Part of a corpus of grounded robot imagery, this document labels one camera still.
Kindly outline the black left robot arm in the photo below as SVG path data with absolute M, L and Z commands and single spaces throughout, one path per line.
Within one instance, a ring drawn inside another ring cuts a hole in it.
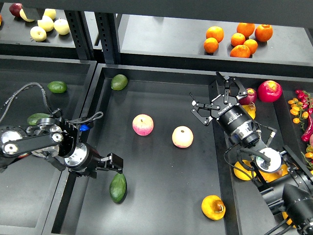
M 75 176 L 96 178 L 97 171 L 123 172 L 123 159 L 110 153 L 101 156 L 92 146 L 80 140 L 84 125 L 92 124 L 103 116 L 97 112 L 91 117 L 68 120 L 62 117 L 60 109 L 53 111 L 41 84 L 31 82 L 14 92 L 4 103 L 1 119 L 4 119 L 17 96 L 31 87 L 41 89 L 43 102 L 49 112 L 35 125 L 21 127 L 3 125 L 0 128 L 0 169 L 4 171 L 15 160 L 28 155 L 44 158 L 59 171 L 69 170 Z

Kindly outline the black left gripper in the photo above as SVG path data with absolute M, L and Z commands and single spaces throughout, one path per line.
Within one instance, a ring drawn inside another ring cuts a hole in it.
M 76 144 L 74 152 L 65 158 L 65 166 L 76 177 L 92 177 L 96 179 L 97 171 L 115 171 L 123 173 L 123 159 L 114 153 L 101 157 L 99 153 L 87 143 Z

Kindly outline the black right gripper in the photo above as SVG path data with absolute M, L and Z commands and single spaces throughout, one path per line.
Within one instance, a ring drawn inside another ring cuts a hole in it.
M 252 130 L 252 118 L 247 111 L 238 103 L 239 100 L 247 97 L 247 90 L 236 78 L 222 75 L 216 72 L 218 78 L 224 82 L 224 93 L 214 98 L 211 103 L 200 103 L 192 93 L 189 93 L 192 100 L 191 113 L 204 125 L 208 126 L 215 119 L 228 135 L 239 131 L 248 132 Z M 202 116 L 199 110 L 210 111 L 208 116 Z

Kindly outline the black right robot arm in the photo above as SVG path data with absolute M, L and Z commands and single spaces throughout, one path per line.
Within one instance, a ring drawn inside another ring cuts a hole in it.
M 224 83 L 224 89 L 218 83 L 210 85 L 217 96 L 209 103 L 201 103 L 195 98 L 192 102 L 192 114 L 205 126 L 215 120 L 228 136 L 230 146 L 225 153 L 236 149 L 239 166 L 233 169 L 250 179 L 265 200 L 273 214 L 285 212 L 291 224 L 281 231 L 284 234 L 295 227 L 300 235 L 313 233 L 313 175 L 304 163 L 286 145 L 278 151 L 270 147 L 277 133 L 276 129 L 266 126 L 270 135 L 262 139 L 264 125 L 254 120 L 239 103 L 247 97 L 247 90 L 235 77 L 216 72 Z

